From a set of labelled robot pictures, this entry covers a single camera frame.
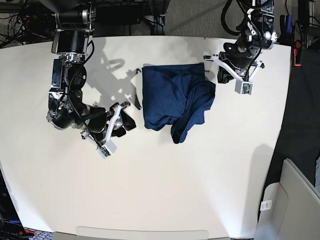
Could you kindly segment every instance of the gray panel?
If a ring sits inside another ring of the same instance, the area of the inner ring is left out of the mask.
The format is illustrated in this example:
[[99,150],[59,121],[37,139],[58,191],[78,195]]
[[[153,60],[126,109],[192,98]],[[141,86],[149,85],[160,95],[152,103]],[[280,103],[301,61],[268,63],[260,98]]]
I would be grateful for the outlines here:
[[263,200],[272,199],[272,209],[261,213],[254,239],[319,239],[320,194],[291,160],[283,162],[275,186],[265,191]]
[[76,235],[66,234],[62,232],[55,232],[52,240],[75,240]]
[[126,231],[78,226],[76,240],[87,237],[112,240],[207,240],[209,232],[199,231]]
[[[97,238],[97,237],[89,237],[89,236],[77,236],[77,240],[117,240],[117,239],[106,239],[106,238]],[[210,240],[230,240],[229,237],[224,237],[224,238],[214,238]]]

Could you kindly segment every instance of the red object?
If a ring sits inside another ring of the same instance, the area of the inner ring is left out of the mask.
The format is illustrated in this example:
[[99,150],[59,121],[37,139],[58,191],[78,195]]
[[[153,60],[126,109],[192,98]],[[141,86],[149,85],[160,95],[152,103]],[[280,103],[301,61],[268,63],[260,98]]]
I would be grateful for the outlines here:
[[27,229],[24,230],[27,234],[33,234],[36,237],[36,233],[34,231],[29,231]]
[[298,55],[298,49],[293,49],[293,64],[294,66],[296,67],[300,67],[301,66],[301,63],[297,63],[297,55]]

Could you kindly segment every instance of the folded shirt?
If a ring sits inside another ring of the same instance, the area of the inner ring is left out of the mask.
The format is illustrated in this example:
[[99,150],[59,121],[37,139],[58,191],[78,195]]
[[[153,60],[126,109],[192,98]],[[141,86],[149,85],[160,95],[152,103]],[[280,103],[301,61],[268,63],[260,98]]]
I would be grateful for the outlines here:
[[215,92],[203,63],[143,67],[144,125],[155,131],[172,125],[173,142],[183,143],[193,125],[205,123],[204,111],[211,108]]

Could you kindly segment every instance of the white table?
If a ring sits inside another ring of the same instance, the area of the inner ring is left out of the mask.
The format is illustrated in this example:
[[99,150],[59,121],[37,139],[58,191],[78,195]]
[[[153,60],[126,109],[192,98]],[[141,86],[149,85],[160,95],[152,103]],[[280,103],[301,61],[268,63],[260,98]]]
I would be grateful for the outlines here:
[[[203,61],[231,40],[174,36],[95,38],[83,102],[123,101],[143,64]],[[182,144],[170,126],[145,129],[142,110],[127,113],[137,128],[113,138],[118,150],[102,159],[80,131],[47,123],[54,54],[51,43],[0,50],[0,162],[25,227],[76,233],[76,227],[135,231],[207,230],[210,238],[253,237],[264,180],[283,119],[290,48],[259,57],[252,95],[235,81],[216,85],[216,98]],[[218,67],[206,62],[216,82]]]

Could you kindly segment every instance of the black fabric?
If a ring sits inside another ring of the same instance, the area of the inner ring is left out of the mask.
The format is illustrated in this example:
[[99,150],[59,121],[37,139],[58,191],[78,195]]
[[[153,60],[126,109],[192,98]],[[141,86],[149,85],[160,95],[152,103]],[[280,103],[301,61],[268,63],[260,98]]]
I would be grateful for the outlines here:
[[283,161],[291,159],[315,185],[320,155],[320,52],[303,50],[300,67],[291,67],[281,131],[274,149],[263,193],[278,183]]

